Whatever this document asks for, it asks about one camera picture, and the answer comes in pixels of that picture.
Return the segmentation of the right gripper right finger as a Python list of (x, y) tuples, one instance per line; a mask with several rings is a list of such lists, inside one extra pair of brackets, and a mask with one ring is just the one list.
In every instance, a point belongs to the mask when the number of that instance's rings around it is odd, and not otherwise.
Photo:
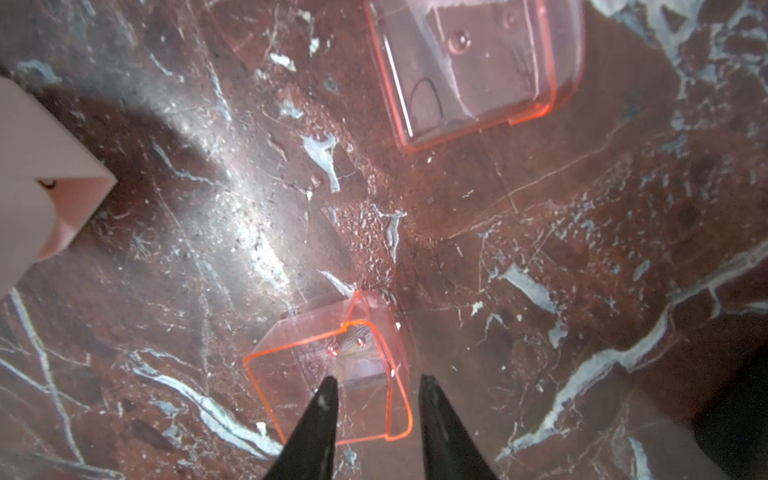
[(426, 479), (497, 479), (434, 376), (421, 375), (418, 402)]

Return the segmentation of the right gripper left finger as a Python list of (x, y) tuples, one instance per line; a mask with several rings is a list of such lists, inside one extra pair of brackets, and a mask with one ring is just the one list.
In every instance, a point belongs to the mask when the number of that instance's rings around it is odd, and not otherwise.
[(264, 479), (331, 479), (338, 412), (338, 382), (335, 377), (327, 376)]

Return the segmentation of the pink sharpener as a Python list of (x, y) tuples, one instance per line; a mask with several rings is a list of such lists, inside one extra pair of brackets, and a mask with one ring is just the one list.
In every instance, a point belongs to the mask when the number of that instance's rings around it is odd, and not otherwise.
[(21, 86), (1, 79), (1, 295), (65, 250), (115, 176)]

